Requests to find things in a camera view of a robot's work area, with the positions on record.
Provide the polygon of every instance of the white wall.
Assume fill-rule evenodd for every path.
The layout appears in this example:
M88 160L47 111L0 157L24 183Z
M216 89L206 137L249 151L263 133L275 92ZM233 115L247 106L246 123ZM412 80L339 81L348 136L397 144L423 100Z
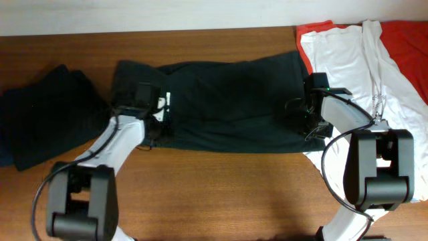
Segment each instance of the white wall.
M0 35L428 20L427 0L0 0Z

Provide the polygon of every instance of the dark green cloth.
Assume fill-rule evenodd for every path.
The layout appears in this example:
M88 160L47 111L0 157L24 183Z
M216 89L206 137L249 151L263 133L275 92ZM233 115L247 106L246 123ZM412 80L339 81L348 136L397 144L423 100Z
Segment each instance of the dark green cloth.
M163 97L171 93L163 127L168 131L154 142L156 146L299 153L324 148L322 140L304 140L300 134L304 113L290 111L300 104L291 100L304 98L307 75L299 53L290 52L250 62L189 62L160 68L122 61L114 83L117 89L126 90L132 89L134 81L144 80L159 85ZM288 110L287 101L291 101Z

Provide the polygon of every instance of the red cloth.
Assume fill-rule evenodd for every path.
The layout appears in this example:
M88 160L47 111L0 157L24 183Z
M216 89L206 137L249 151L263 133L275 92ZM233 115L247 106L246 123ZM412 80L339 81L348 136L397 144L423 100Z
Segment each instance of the red cloth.
M310 33L312 31L315 31L317 33L322 31L327 31L332 28L339 27L339 28L346 28L345 25L335 25L331 20L324 21L322 23L310 23L306 25L300 25L296 28L296 45L297 49L299 50L300 56L303 59L303 62L306 65L306 68L308 69L308 73L311 74L313 72L312 66L310 65L310 61L308 57L305 54L305 51L303 51L302 45L300 45L300 38L302 34Z
M381 23L381 40L400 72L428 104L428 22Z

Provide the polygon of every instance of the black folded clothing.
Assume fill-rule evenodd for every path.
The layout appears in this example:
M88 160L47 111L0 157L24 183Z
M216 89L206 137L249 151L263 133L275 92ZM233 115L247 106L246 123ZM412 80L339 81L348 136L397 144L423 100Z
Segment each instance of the black folded clothing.
M0 97L0 136L20 171L97 137L109 118L90 81L64 65Z

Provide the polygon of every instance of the wooden table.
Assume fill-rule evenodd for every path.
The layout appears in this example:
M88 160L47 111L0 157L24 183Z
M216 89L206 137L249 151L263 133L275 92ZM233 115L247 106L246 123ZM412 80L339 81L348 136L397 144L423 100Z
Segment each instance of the wooden table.
M118 60L153 66L235 62L296 49L292 27L0 37L0 87L37 81L57 64L82 70L109 97ZM0 240L32 240L33 195L55 161L18 173L0 169ZM336 213L319 171L303 154L246 155L135 149L117 176L120 226L139 240L256 240L313 235ZM45 191L37 227L45 237ZM402 205L370 235L428 240L428 202Z

